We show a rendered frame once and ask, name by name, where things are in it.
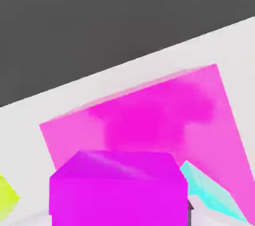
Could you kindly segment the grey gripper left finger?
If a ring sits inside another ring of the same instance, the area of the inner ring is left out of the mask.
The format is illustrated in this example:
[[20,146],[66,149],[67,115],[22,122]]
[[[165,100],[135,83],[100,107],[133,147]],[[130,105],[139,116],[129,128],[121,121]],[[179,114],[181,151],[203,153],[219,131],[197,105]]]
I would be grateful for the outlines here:
[[48,211],[41,211],[15,221],[8,226],[52,226],[52,216]]

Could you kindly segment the small cyan cube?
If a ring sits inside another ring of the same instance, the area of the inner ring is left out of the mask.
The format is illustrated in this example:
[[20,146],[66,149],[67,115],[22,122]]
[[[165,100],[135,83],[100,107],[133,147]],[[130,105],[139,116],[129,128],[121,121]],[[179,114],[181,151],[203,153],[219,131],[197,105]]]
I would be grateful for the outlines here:
[[180,170],[188,182],[188,195],[197,195],[208,209],[231,216],[244,223],[247,222],[246,217],[226,189],[189,161],[185,161]]

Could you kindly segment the small yellow cube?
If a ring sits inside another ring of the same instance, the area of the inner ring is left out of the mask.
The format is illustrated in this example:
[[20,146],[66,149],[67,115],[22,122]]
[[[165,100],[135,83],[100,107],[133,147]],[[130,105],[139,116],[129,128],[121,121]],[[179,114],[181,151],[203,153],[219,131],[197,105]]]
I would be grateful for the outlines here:
[[10,215],[19,198],[9,182],[0,174],[0,222]]

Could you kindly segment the small magenta cube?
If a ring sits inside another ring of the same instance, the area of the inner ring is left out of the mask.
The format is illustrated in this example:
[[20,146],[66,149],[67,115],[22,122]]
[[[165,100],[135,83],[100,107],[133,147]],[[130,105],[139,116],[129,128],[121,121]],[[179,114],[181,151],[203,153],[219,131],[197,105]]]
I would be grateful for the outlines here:
[[188,185],[166,152],[79,151],[49,180],[52,226],[188,226]]

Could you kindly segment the large pink box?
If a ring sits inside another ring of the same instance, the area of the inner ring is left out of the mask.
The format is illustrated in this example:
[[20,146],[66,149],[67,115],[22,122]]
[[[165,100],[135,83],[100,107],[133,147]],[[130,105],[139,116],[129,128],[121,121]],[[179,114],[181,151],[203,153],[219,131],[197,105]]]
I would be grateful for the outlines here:
[[255,226],[255,179],[215,64],[98,99],[40,130],[56,168],[79,150],[169,152],[230,192]]

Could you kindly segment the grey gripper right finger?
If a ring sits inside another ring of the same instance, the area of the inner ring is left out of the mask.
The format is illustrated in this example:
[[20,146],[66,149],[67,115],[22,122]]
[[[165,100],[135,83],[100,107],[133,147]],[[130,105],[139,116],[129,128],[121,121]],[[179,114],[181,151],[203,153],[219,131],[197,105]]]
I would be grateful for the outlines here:
[[188,199],[194,208],[191,211],[191,226],[247,226],[247,223],[236,218],[206,208],[196,195],[191,195]]

